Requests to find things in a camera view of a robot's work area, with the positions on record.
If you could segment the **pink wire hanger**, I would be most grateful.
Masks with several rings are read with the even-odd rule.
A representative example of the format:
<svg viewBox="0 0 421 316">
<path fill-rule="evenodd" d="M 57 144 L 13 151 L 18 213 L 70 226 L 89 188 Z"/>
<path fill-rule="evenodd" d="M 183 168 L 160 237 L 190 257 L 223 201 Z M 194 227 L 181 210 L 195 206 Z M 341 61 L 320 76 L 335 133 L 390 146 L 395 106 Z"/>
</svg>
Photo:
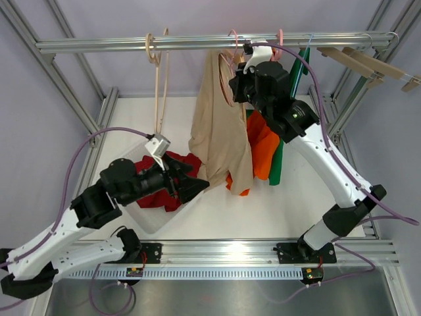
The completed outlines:
<svg viewBox="0 0 421 316">
<path fill-rule="evenodd" d="M 222 58 L 222 60 L 225 62 L 226 66 L 229 69 L 229 73 L 231 75 L 231 78 L 234 77 L 234 65 L 238 65 L 240 62 L 244 61 L 243 53 L 238 54 L 238 47 L 239 47 L 239 36 L 235 29 L 231 29 L 228 33 L 228 37 L 233 36 L 235 39 L 235 48 L 233 51 L 225 50 L 223 53 L 219 54 L 219 57 Z M 226 90 L 226 86 L 228 86 L 228 83 L 224 81 L 224 77 L 222 75 L 222 71 L 219 70 L 219 81 L 220 81 L 220 87 L 222 91 L 222 95 L 224 96 L 224 99 L 226 103 L 230 107 L 234 107 L 234 102 L 228 98 L 228 92 Z"/>
</svg>

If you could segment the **red t shirt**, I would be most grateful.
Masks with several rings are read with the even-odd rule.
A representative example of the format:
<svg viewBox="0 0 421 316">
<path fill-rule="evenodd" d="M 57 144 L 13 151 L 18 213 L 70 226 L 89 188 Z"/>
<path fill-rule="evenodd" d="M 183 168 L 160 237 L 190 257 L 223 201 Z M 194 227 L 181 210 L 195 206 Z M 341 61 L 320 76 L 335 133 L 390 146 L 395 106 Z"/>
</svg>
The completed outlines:
<svg viewBox="0 0 421 316">
<path fill-rule="evenodd" d="M 168 151 L 167 154 L 182 163 L 187 163 L 193 167 L 193 170 L 188 172 L 189 176 L 194 178 L 197 177 L 199 168 L 201 167 L 201 160 L 192 153 L 187 155 L 179 155 L 172 151 Z M 154 163 L 154 159 L 148 155 L 144 155 L 142 160 L 135 162 L 136 171 L 140 173 L 144 169 L 148 169 Z M 137 200 L 137 204 L 141 208 L 159 208 L 163 207 L 166 212 L 173 212 L 181 206 L 181 202 L 178 197 L 172 197 L 166 190 L 161 190 L 153 195 L 143 197 Z"/>
</svg>

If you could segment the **beige t shirt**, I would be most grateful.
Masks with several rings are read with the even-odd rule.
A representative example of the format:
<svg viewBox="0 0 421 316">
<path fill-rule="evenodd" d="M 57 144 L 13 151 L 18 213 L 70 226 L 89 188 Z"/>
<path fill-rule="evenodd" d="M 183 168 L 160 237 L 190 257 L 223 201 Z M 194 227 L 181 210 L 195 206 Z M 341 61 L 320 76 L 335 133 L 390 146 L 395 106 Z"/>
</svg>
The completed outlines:
<svg viewBox="0 0 421 316">
<path fill-rule="evenodd" d="M 201 160 L 198 177 L 213 188 L 225 183 L 233 195 L 253 185 L 251 147 L 244 106 L 232 102 L 230 68 L 221 51 L 209 51 L 196 99 L 189 150 Z"/>
</svg>

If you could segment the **orange t shirt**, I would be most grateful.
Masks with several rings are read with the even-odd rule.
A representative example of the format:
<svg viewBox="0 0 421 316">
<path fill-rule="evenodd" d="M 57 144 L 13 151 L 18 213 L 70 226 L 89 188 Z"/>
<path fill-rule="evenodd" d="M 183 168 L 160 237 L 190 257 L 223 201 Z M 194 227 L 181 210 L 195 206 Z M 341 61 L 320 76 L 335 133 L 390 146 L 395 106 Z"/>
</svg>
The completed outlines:
<svg viewBox="0 0 421 316">
<path fill-rule="evenodd" d="M 246 120 L 235 111 L 227 116 L 223 140 L 227 189 L 233 195 L 246 196 L 255 178 L 269 179 L 280 137 L 269 129 L 257 111 Z"/>
</svg>

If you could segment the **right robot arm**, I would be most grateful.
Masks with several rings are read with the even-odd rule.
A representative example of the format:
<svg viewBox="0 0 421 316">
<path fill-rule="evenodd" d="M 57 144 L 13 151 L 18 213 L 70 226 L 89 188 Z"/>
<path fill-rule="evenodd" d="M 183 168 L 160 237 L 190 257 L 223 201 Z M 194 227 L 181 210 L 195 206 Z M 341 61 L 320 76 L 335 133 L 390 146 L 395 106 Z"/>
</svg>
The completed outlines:
<svg viewBox="0 0 421 316">
<path fill-rule="evenodd" d="M 256 66 L 239 63 L 229 81 L 233 99 L 248 102 L 266 125 L 297 150 L 331 191 L 335 205 L 310 227 L 292 247 L 292 260 L 313 261 L 338 237 L 347 236 L 386 195 L 357 175 L 329 140 L 325 140 L 316 113 L 304 101 L 289 94 L 289 73 L 280 63 L 264 61 Z"/>
</svg>

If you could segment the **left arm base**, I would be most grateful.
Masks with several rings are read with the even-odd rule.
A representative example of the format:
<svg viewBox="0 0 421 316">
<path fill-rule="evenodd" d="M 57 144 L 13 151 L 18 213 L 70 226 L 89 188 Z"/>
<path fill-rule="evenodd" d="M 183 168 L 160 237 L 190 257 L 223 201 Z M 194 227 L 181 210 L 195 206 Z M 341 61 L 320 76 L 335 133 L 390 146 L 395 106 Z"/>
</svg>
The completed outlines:
<svg viewBox="0 0 421 316">
<path fill-rule="evenodd" d="M 146 264 L 158 265 L 162 257 L 162 244 L 157 242 L 142 243 L 131 228 L 118 227 L 111 235 L 122 242 L 123 256 L 120 259 L 108 261 L 109 264 L 123 265 L 124 272 L 119 281 L 135 285 L 146 274 Z"/>
</svg>

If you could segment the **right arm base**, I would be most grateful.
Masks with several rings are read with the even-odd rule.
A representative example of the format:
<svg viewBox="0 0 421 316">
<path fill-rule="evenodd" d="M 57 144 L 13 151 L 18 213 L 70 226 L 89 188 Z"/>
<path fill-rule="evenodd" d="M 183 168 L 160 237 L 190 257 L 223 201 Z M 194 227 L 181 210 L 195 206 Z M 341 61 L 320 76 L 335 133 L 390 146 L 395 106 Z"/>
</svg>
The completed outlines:
<svg viewBox="0 0 421 316">
<path fill-rule="evenodd" d="M 323 264 L 337 263 L 334 245 L 328 242 L 319 250 L 308 246 L 303 237 L 294 242 L 278 242 L 272 250 L 276 252 L 279 264 L 298 264 L 301 267 L 301 282 L 305 286 L 320 284 L 324 280 Z"/>
</svg>

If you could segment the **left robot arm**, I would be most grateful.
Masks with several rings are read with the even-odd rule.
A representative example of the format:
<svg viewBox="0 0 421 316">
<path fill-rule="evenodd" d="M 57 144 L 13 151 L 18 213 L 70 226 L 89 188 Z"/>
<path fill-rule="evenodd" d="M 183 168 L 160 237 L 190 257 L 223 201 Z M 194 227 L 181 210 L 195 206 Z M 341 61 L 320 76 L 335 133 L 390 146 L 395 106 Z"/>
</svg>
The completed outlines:
<svg viewBox="0 0 421 316">
<path fill-rule="evenodd" d="M 137 172 L 134 162 L 117 159 L 100 173 L 99 180 L 76 197 L 53 223 L 35 238 L 15 249 L 1 249 L 1 279 L 7 296 L 28 300 L 46 292 L 75 271 L 102 263 L 133 263 L 142 245 L 131 228 L 77 250 L 68 247 L 122 215 L 121 207 L 166 191 L 189 203 L 209 187 L 209 182 L 189 175 L 193 167 L 164 156 L 164 165 L 153 163 Z"/>
</svg>

